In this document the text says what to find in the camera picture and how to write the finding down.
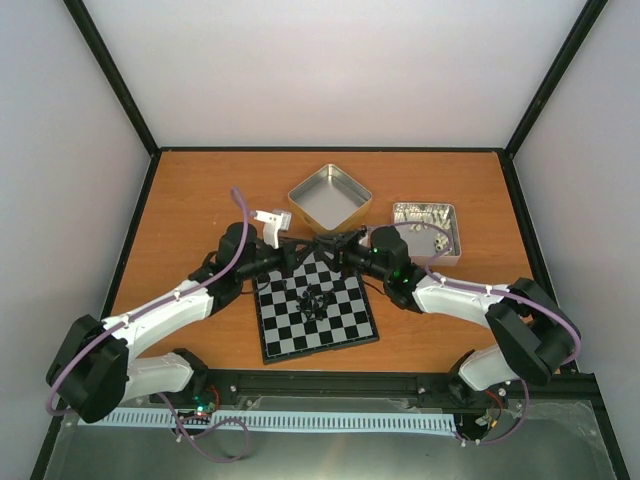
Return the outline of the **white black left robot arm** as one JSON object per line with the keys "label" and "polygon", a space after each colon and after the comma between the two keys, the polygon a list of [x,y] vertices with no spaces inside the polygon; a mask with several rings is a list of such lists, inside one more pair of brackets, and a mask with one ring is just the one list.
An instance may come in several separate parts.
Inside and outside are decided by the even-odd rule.
{"label": "white black left robot arm", "polygon": [[59,415],[54,399],[86,423],[97,422],[121,403],[157,392],[175,392],[186,402],[201,400],[208,378],[201,361],[174,351],[146,358],[144,352],[172,333],[226,308],[243,284],[272,271],[295,270],[313,251],[310,240],[287,238],[274,248],[254,226],[236,222],[201,266],[168,293],[124,314],[97,320],[84,315],[67,332],[46,376],[46,409]]}

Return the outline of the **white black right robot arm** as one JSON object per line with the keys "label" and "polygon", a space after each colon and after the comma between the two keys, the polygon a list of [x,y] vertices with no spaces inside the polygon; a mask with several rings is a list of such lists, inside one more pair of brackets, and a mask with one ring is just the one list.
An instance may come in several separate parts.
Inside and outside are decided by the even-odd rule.
{"label": "white black right robot arm", "polygon": [[412,261],[394,226],[319,234],[306,245],[335,272],[357,271],[379,280],[400,309],[447,315],[490,330],[494,345],[472,351],[454,369],[474,391],[513,380],[544,386],[580,353],[577,327],[530,279],[490,285],[438,274]]}

